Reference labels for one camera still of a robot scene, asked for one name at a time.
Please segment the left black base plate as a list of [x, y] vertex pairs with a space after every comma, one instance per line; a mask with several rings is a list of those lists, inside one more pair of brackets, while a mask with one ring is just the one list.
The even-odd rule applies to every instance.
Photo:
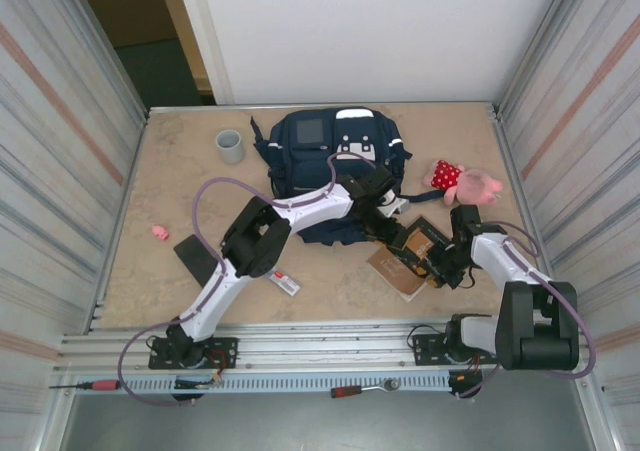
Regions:
[[152, 370], [234, 369], [238, 355], [238, 339], [228, 337], [186, 345], [155, 337], [148, 347], [148, 368]]

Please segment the brown book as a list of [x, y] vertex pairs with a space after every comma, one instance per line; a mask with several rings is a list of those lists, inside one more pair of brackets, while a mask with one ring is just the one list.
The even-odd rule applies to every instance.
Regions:
[[415, 224], [417, 229], [405, 243], [402, 252], [394, 254], [386, 247], [381, 247], [367, 260], [376, 273], [407, 303], [429, 286], [417, 276], [417, 271], [412, 269], [415, 255], [426, 253], [435, 244], [449, 240], [423, 216], [416, 218], [410, 225], [412, 224]]

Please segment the red handled screwdriver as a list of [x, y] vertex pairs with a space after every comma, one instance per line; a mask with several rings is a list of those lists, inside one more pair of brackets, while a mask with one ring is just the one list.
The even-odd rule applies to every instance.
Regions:
[[90, 382], [82, 382], [75, 385], [55, 385], [50, 389], [77, 389], [88, 391], [116, 391], [121, 388], [121, 383], [117, 379], [103, 379]]

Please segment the tan wooden door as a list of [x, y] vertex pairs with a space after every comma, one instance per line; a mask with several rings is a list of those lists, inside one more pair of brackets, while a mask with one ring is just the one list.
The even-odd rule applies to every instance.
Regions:
[[198, 91], [213, 95], [184, 0], [164, 0]]

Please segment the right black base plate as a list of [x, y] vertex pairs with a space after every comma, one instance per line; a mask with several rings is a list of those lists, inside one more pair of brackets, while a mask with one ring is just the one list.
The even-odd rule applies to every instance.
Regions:
[[469, 366], [497, 363], [497, 359], [490, 353], [455, 344], [443, 334], [413, 335], [411, 339], [417, 366]]

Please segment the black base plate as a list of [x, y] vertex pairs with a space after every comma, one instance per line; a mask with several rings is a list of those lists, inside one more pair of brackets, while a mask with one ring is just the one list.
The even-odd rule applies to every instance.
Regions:
[[490, 353], [455, 344], [443, 334], [413, 335], [411, 339], [417, 366], [469, 366], [497, 363], [497, 359]]
[[228, 337], [186, 345], [155, 337], [148, 347], [148, 368], [152, 370], [234, 369], [238, 355], [238, 339]]

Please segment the aluminium mounting rail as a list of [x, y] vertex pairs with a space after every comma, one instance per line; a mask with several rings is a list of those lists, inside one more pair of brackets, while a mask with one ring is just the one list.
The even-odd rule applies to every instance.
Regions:
[[[372, 371], [413, 368], [407, 336], [443, 331], [445, 318], [366, 319], [316, 322], [222, 324], [217, 337], [238, 340], [237, 373]], [[112, 375], [118, 357], [139, 330], [98, 328], [65, 336], [53, 365], [56, 375]]]

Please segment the navy blue backpack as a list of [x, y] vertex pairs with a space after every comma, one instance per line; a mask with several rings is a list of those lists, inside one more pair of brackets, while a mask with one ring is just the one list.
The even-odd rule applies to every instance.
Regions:
[[[401, 183], [405, 162], [412, 154], [405, 150], [396, 123], [368, 108], [327, 108], [293, 112], [285, 116], [264, 138], [255, 121], [250, 122], [254, 146], [268, 165], [274, 196], [292, 198], [328, 184], [331, 177], [356, 197], [356, 181], [377, 167], [384, 167], [396, 179], [395, 193], [409, 203], [422, 203], [444, 195], [430, 191], [403, 195]], [[306, 243], [350, 245], [374, 241], [351, 214], [310, 226], [299, 232]]]

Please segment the red handled ratchet wrench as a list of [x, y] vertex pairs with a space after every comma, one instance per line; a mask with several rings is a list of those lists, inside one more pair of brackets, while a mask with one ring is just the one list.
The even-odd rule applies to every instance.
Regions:
[[334, 387], [330, 390], [330, 395], [333, 399], [346, 398], [351, 396], [357, 396], [364, 392], [369, 391], [382, 391], [382, 392], [394, 392], [400, 388], [400, 382], [398, 379], [391, 378], [385, 379], [378, 384], [363, 386], [363, 385], [351, 385]]

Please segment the white red pen pack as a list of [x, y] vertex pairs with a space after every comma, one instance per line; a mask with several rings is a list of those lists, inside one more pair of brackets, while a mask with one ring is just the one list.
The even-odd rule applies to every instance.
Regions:
[[279, 269], [270, 270], [267, 277], [291, 297], [295, 296], [300, 290], [300, 285]]

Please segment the black rectangular case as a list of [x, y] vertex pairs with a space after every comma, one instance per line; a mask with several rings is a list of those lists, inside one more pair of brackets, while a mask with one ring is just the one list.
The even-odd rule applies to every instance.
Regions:
[[173, 250], [195, 281], [204, 288], [218, 266], [216, 258], [195, 234], [182, 240]]

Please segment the pink plush pig red dress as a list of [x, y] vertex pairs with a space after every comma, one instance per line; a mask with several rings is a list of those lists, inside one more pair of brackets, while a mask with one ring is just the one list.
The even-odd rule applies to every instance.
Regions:
[[452, 205], [491, 205], [504, 189], [501, 181], [486, 172], [437, 160], [423, 179], [426, 186], [444, 192], [444, 202]]

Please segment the grey plastic cup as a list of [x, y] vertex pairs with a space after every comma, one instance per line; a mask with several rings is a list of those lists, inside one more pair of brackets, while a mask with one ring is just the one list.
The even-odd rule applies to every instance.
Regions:
[[215, 144], [220, 159], [226, 164], [237, 164], [245, 157], [245, 149], [241, 134], [233, 129], [218, 133]]

